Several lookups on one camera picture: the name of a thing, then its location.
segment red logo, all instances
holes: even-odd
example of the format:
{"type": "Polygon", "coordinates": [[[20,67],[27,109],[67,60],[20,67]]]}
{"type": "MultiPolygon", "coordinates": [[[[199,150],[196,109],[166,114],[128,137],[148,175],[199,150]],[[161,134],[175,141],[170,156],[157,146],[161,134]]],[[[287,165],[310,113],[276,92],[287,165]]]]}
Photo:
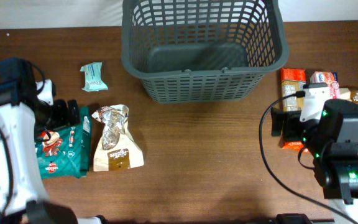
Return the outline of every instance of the red logo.
{"type": "Polygon", "coordinates": [[[49,170],[48,171],[49,174],[52,174],[52,173],[56,172],[57,169],[58,169],[58,167],[56,165],[56,162],[51,162],[49,164],[49,167],[47,168],[47,170],[49,170]]]}

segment orange package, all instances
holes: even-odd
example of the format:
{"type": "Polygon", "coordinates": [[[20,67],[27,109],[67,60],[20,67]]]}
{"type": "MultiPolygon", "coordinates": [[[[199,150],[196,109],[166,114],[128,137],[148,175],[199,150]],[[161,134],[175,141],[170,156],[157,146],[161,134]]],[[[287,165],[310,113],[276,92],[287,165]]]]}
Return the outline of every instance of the orange package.
{"type": "MultiPolygon", "coordinates": [[[[282,96],[288,96],[297,91],[303,90],[306,84],[306,73],[304,69],[281,69],[281,89],[282,96]]],[[[283,110],[299,111],[303,109],[303,98],[291,97],[283,101],[283,110]]],[[[293,149],[299,151],[303,148],[302,142],[285,142],[283,149],[293,149]]]]}

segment plastic basket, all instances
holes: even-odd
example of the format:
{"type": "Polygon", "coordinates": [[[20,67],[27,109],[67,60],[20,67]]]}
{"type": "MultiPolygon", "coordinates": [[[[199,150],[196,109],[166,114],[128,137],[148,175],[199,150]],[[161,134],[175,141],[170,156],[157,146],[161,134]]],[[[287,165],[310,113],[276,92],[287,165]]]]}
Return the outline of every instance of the plastic basket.
{"type": "Polygon", "coordinates": [[[240,100],[288,60],[277,0],[125,0],[122,63],[159,103],[240,100]]]}

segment green snack package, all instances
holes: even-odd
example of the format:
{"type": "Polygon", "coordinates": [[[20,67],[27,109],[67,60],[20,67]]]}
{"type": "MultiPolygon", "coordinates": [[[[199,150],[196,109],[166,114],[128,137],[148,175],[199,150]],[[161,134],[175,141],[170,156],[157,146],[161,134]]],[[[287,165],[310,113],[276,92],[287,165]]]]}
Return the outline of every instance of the green snack package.
{"type": "MultiPolygon", "coordinates": [[[[85,177],[90,168],[92,123],[88,107],[80,109],[81,124],[59,131],[49,131],[51,138],[36,142],[41,178],[85,177]]],[[[40,138],[49,137],[42,133],[40,138]]]]}

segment wood grain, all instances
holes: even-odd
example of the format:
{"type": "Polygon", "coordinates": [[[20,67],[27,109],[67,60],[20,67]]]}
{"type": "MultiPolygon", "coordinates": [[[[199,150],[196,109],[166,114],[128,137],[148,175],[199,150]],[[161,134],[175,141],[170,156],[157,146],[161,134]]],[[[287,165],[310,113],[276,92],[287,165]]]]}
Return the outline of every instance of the wood grain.
{"type": "MultiPolygon", "coordinates": [[[[285,28],[286,67],[338,72],[341,86],[358,86],[358,22],[286,23],[285,28]]],[[[8,57],[26,58],[42,68],[55,82],[57,98],[74,98],[91,110],[116,104],[130,109],[129,130],[145,153],[145,166],[44,180],[51,201],[71,207],[79,217],[209,222],[305,213],[332,218],[282,189],[260,158],[257,128],[263,111],[280,96],[278,73],[266,75],[238,102],[160,105],[124,70],[120,27],[0,30],[0,60],[8,57]],[[90,62],[103,62],[108,91],[81,90],[80,67],[90,62]]],[[[301,168],[296,152],[277,146],[270,125],[269,118],[264,144],[273,171],[291,188],[324,201],[313,172],[301,168]]],[[[94,122],[93,149],[102,128],[94,122]]]]}

